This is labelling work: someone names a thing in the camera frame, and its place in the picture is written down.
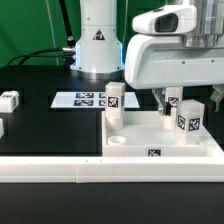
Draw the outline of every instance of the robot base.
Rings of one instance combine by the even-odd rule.
[[[74,76],[83,79],[90,80],[112,80],[119,81],[124,76],[124,70],[119,70],[111,73],[95,73],[95,72],[83,72],[75,69],[71,69],[71,73]]]

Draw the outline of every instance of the circular hole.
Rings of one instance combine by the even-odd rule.
[[[124,145],[127,143],[127,138],[123,136],[111,136],[108,138],[109,145]]]

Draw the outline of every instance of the white block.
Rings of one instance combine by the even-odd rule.
[[[106,125],[111,130],[123,127],[125,84],[110,82],[106,85]]]
[[[0,119],[0,138],[4,135],[3,120]]]
[[[19,105],[19,93],[16,91],[4,92],[0,96],[0,113],[12,113]]]
[[[177,144],[199,144],[204,116],[204,104],[195,100],[178,102],[175,127]]]
[[[163,117],[163,127],[166,130],[174,130],[176,126],[176,111],[175,107],[171,108],[171,115]]]
[[[177,107],[177,102],[182,101],[183,87],[166,88],[165,101],[169,102],[173,107]]]

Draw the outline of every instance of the white cube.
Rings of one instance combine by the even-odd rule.
[[[0,113],[12,113],[19,105],[19,93],[16,91],[4,92],[0,96]]]
[[[199,144],[204,117],[204,104],[195,100],[177,103],[175,138],[177,144]]]
[[[119,130],[123,127],[125,84],[110,82],[106,85],[105,116],[107,128]]]

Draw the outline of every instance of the white box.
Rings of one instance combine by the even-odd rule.
[[[199,144],[202,137],[204,104],[195,100],[178,102],[175,138],[177,144]]]

